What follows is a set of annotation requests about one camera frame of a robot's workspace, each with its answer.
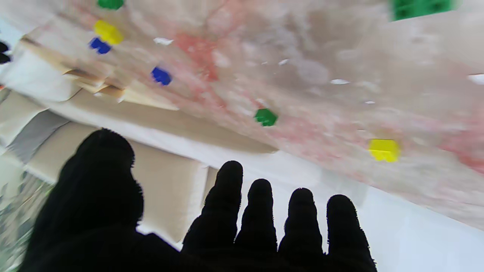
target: blue climbing hold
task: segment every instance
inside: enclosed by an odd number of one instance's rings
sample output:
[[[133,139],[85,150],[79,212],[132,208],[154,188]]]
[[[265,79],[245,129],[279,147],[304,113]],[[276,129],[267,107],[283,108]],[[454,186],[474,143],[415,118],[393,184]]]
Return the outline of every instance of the blue climbing hold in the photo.
[[[160,69],[159,67],[155,67],[151,72],[151,75],[156,82],[163,84],[163,86],[166,86],[171,82],[170,74],[167,71]]]
[[[97,53],[100,55],[106,54],[111,50],[111,46],[109,46],[107,43],[104,43],[99,38],[94,38],[89,45],[92,49],[97,49]]]

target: black glove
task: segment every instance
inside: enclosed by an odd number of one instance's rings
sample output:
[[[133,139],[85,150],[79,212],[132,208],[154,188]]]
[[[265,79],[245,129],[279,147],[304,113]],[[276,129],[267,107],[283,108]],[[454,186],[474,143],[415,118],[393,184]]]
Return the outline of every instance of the black glove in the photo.
[[[325,254],[313,194],[305,188],[294,191],[285,236],[277,250],[272,189],[267,180],[252,184],[236,237],[241,187],[242,166],[235,161],[225,163],[201,215],[185,236],[182,253],[222,269],[265,267],[279,271],[289,265],[307,271],[376,271],[355,207],[346,196],[335,195],[328,201],[329,252]]]

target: finger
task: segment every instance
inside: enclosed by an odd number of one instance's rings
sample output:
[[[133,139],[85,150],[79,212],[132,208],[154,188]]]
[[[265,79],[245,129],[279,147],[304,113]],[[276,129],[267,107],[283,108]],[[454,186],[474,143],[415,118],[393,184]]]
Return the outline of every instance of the finger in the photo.
[[[368,241],[360,228],[356,209],[344,195],[335,195],[327,205],[329,255],[354,257],[359,260],[373,260]]]
[[[309,264],[323,256],[317,213],[311,191],[300,188],[292,193],[279,246],[279,254],[289,262]]]
[[[4,44],[4,43],[0,42],[0,53],[6,52],[6,51],[8,51],[8,50],[9,50],[9,49],[8,49],[8,45],[6,45],[6,44]]]
[[[241,204],[242,177],[242,165],[238,162],[226,162],[220,168],[201,215],[193,221],[183,240],[182,251],[195,252],[233,245]]]
[[[12,59],[10,58],[10,56],[5,55],[3,53],[0,54],[0,64],[8,63],[8,62],[11,62],[11,61],[12,61]]]
[[[254,181],[249,189],[248,200],[235,245],[249,250],[276,252],[271,184],[262,179]]]

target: green climbing hold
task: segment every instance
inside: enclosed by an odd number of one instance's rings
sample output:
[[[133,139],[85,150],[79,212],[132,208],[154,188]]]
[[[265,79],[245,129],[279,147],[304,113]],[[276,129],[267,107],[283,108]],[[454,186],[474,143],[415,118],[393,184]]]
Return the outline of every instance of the green climbing hold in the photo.
[[[262,126],[273,126],[277,120],[277,115],[271,112],[271,110],[269,110],[268,108],[262,108],[257,111],[254,118]]]
[[[124,0],[98,0],[97,4],[105,9],[117,10],[124,5]]]
[[[450,11],[453,0],[392,0],[395,21]]]

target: yellow climbing hold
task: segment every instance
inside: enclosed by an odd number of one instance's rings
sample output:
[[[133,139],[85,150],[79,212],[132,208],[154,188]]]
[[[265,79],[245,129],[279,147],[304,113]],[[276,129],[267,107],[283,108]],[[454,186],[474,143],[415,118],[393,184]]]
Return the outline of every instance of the yellow climbing hold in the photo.
[[[107,42],[110,45],[117,45],[120,44],[124,37],[121,32],[113,25],[99,20],[94,25],[94,32],[96,32],[101,40]]]
[[[377,161],[384,160],[389,163],[398,161],[400,155],[400,148],[394,140],[372,139],[368,150]]]

